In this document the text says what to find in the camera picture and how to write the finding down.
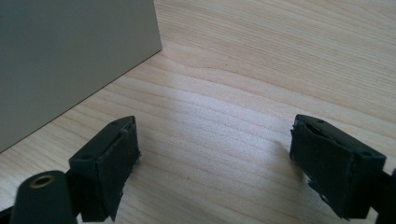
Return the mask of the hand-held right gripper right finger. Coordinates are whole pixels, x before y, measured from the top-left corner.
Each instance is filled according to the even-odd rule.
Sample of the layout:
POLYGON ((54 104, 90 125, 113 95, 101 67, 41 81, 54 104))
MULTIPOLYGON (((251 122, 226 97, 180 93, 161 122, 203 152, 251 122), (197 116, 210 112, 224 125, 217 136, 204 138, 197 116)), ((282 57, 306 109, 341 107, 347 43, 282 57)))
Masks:
POLYGON ((308 185, 340 218, 365 218, 373 208, 387 217, 386 156, 330 123, 295 117, 290 158, 308 176, 308 185))

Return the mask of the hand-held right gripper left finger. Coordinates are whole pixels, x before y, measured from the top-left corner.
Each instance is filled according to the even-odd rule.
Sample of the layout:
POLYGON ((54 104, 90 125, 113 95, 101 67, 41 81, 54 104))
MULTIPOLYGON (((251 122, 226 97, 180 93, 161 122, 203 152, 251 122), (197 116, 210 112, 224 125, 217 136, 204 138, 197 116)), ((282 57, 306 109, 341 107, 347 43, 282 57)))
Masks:
POLYGON ((85 222, 115 219, 124 185, 140 159, 135 117, 116 119, 69 159, 73 211, 85 222))

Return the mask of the grey metal expandable rack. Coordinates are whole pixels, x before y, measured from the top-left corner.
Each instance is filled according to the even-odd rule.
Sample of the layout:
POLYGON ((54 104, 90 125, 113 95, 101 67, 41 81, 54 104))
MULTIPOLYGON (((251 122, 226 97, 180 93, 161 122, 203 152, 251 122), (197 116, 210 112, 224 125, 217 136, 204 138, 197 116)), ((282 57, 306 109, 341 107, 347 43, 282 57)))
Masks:
POLYGON ((0 153, 161 48, 154 0, 0 0, 0 153))

